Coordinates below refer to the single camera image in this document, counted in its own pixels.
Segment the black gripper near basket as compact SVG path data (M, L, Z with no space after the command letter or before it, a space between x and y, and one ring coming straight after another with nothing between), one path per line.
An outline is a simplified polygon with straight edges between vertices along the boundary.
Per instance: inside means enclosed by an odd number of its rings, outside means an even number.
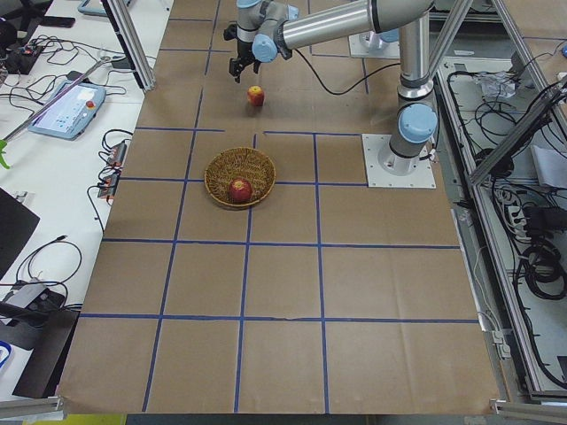
M259 73L260 61L252 53L253 31L243 30L238 24L229 24L223 31L225 41L237 41L237 57L229 60L229 73L234 73L236 83L241 82L241 73L252 66L255 74Z

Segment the silver robot arm near basket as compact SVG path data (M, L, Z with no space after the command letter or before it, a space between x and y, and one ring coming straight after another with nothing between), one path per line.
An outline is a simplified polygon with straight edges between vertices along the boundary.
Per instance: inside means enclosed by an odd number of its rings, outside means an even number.
M237 43L229 73L238 79L247 66L289 59L306 46L368 31L398 31L397 127L378 153L378 162L390 174L409 175L438 126L429 59L430 8L429 1L366 0L300 17L297 8L277 1L239 1L236 21L223 32L225 40Z

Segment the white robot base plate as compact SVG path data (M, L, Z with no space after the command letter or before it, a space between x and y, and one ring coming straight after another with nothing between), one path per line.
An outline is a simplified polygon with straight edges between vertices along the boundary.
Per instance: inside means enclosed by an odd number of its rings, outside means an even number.
M377 34L373 31L349 36L352 58L400 58L400 36L397 30Z
M397 156L390 135L362 134L362 150L369 188L436 189L430 155L425 147L414 158Z

